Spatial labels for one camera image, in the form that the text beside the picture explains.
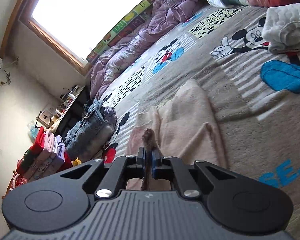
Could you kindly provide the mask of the beige pink sweater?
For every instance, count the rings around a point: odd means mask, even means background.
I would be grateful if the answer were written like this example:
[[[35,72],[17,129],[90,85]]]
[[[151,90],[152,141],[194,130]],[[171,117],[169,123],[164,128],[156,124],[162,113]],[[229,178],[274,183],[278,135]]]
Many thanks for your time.
[[[226,168],[222,136],[210,100],[195,80],[188,80],[164,105],[138,114],[126,154],[137,154],[146,129],[155,133],[163,155],[180,158],[185,164],[205,160]]]

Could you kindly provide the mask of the white folded clothes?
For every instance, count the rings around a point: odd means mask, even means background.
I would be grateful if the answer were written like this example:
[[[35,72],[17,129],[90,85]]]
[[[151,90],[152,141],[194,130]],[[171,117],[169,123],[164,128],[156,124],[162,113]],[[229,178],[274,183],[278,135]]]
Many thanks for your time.
[[[268,8],[262,37],[272,54],[300,51],[300,3]]]

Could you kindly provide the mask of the folded denim garment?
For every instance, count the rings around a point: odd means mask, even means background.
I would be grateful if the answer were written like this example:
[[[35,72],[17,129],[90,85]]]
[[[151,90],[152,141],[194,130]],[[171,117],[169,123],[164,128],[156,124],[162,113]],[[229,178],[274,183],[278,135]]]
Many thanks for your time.
[[[103,106],[102,100],[95,99],[86,115],[74,125],[65,136],[66,152],[74,161],[99,131],[109,124],[114,130],[117,123],[115,108]]]

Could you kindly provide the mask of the mustard yellow folded garment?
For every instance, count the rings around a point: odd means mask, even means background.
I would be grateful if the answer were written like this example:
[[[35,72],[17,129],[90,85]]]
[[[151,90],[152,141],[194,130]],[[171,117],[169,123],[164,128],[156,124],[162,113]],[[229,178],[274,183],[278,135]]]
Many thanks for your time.
[[[76,158],[71,163],[72,163],[72,166],[75,167],[75,166],[81,165],[82,162],[78,158]]]

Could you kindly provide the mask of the dark red folded garment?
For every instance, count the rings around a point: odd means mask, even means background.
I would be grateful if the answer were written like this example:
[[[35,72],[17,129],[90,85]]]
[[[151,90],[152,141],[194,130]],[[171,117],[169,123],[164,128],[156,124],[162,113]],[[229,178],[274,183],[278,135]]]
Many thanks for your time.
[[[72,168],[71,159],[70,159],[69,155],[66,152],[64,153],[64,158],[65,158],[65,161],[61,165],[61,167],[58,169],[57,172],[61,172],[61,171],[67,170],[69,168]]]

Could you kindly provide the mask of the purple folded garment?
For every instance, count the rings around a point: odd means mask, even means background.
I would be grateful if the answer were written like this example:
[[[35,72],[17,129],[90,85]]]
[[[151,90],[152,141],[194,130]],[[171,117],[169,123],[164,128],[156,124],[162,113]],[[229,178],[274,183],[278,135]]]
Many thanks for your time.
[[[55,137],[55,143],[51,155],[42,163],[39,168],[39,178],[50,176],[58,171],[64,163],[65,144],[60,135]]]

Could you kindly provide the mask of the pink folded garment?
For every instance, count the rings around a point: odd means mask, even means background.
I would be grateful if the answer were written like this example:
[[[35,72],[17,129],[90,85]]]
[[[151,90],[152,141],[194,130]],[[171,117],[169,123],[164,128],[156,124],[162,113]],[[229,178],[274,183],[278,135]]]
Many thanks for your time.
[[[42,152],[38,155],[38,157],[33,161],[33,164],[30,166],[30,168],[24,174],[25,179],[29,180],[34,175],[36,170],[40,167],[40,165],[42,165],[42,163],[46,161],[46,159],[51,155],[54,143],[55,136],[50,130],[48,130],[45,133],[44,148]]]

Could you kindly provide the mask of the light blue folded garment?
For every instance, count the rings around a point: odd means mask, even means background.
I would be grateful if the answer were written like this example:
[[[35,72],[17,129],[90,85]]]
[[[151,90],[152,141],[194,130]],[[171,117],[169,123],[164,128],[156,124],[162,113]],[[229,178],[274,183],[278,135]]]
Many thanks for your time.
[[[44,148],[35,161],[34,167],[36,170],[31,176],[30,181],[37,180],[43,176],[43,173],[57,155],[56,146],[55,135],[51,132],[47,132],[44,139]]]

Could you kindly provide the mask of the cluttered desk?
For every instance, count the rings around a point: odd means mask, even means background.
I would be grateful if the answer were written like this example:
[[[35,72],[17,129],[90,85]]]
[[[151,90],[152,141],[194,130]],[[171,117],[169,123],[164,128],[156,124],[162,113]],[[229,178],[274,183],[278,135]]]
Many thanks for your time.
[[[84,105],[89,100],[89,89],[87,86],[74,86],[66,94],[61,95],[63,102],[57,107],[48,110],[53,114],[52,126],[45,128],[40,123],[34,123],[30,131],[38,131],[40,127],[51,130],[55,135],[65,139],[66,134],[81,120],[84,113]]]

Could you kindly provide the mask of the black desk lamp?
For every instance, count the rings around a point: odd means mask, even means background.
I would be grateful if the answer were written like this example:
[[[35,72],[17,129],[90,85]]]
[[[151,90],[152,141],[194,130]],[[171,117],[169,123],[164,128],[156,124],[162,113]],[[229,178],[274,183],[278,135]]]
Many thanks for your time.
[[[37,116],[36,123],[40,123],[45,128],[50,128],[52,126],[52,117],[53,114],[48,110],[40,111]]]

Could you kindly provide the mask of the red floral quilted item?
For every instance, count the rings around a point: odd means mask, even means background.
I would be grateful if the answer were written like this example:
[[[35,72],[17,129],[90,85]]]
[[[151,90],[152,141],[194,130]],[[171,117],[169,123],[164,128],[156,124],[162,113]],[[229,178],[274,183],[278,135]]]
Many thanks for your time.
[[[16,187],[19,187],[20,185],[26,184],[28,181],[25,179],[22,175],[18,174],[16,171],[13,171],[12,179],[10,180],[10,183],[7,187],[6,193],[3,196],[3,198],[6,197],[8,193],[10,193],[12,190],[14,190]]]

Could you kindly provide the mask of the Mickey Mouse bed blanket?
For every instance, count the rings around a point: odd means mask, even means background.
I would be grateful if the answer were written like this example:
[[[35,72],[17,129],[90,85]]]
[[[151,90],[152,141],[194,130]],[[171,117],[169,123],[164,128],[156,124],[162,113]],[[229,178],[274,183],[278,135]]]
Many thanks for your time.
[[[127,155],[138,114],[195,80],[210,100],[226,168],[285,191],[294,205],[287,230],[300,239],[300,52],[269,52],[266,12],[207,6],[145,51],[102,95],[118,116],[104,158]]]

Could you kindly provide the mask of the colourful alphabet play mat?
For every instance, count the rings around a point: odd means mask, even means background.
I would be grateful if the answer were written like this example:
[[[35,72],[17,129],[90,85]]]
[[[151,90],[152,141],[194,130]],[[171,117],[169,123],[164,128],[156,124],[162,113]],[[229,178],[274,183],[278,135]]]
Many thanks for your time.
[[[156,0],[142,0],[136,5],[126,16],[124,16],[104,38],[97,44],[97,46],[90,52],[86,60],[89,63],[105,53],[109,48],[116,45],[122,38],[132,33],[137,27],[144,24],[151,18],[151,9]]]

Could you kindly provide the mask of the purple crumpled duvet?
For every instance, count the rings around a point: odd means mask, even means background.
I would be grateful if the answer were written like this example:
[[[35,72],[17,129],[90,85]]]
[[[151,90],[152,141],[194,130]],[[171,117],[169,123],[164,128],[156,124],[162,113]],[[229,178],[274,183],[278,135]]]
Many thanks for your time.
[[[90,98],[108,86],[157,40],[199,9],[199,0],[156,0],[151,18],[100,55],[90,75]]]

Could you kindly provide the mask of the window with wooden frame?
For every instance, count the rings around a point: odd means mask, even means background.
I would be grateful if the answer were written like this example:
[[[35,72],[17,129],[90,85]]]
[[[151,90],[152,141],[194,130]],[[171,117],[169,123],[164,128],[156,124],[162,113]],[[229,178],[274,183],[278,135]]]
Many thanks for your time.
[[[142,0],[18,0],[9,19],[0,53],[17,19],[27,25],[80,74],[89,69],[88,55],[104,35]]]

